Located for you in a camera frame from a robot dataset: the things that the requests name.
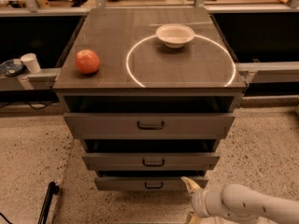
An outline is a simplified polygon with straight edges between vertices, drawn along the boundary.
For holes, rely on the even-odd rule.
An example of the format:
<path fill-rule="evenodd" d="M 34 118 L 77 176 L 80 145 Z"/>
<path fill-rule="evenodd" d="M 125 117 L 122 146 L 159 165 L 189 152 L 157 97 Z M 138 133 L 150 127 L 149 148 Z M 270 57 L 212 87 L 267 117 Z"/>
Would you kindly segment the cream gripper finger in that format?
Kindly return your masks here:
<path fill-rule="evenodd" d="M 201 187 L 192 179 L 183 176 L 181 180 L 185 183 L 186 189 L 189 193 L 195 193 Z"/>

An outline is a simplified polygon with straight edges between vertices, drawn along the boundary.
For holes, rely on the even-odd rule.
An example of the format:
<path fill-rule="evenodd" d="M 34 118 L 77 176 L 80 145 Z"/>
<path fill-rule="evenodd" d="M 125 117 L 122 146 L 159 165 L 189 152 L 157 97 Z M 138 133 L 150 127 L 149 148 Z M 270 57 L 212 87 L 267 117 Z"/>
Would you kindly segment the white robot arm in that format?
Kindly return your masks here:
<path fill-rule="evenodd" d="M 264 217 L 277 224 L 299 224 L 297 201 L 265 195 L 239 184 L 209 190 L 186 176 L 181 180 L 192 196 L 190 222 L 221 217 L 238 224 L 257 224 L 258 219 Z"/>

